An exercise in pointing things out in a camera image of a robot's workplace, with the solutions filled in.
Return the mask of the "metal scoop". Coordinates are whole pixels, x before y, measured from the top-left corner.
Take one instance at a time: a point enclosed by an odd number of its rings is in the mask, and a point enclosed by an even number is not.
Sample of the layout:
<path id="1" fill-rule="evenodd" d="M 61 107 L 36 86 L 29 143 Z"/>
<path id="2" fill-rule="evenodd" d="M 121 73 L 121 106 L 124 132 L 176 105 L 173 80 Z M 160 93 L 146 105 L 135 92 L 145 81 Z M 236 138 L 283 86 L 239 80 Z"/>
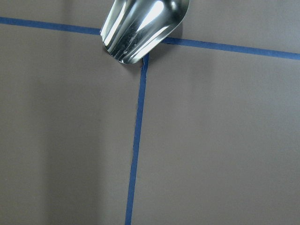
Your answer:
<path id="1" fill-rule="evenodd" d="M 122 64 L 148 54 L 185 18 L 188 0 L 116 0 L 101 28 L 107 52 Z"/>

